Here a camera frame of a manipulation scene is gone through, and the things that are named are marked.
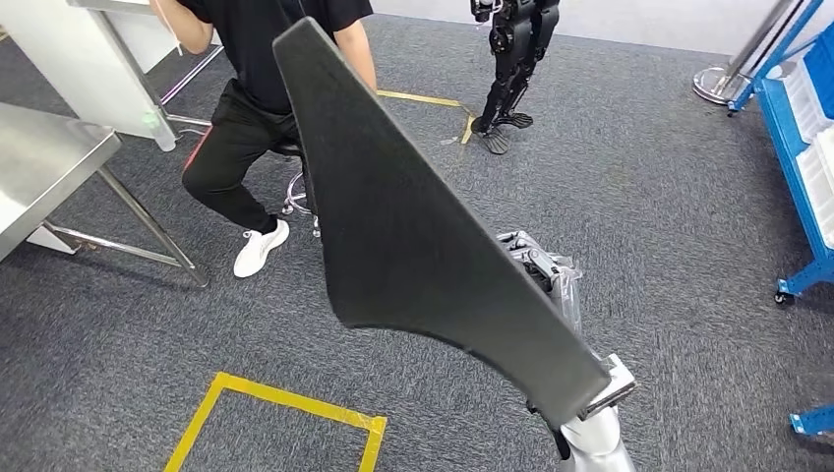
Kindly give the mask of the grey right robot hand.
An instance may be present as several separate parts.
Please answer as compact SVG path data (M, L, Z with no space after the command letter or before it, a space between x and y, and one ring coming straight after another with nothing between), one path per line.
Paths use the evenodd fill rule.
M525 231L500 234L497 239L558 306L559 313L572 331L581 337L581 309L576 290L582 271L575 266L572 258L548 252Z

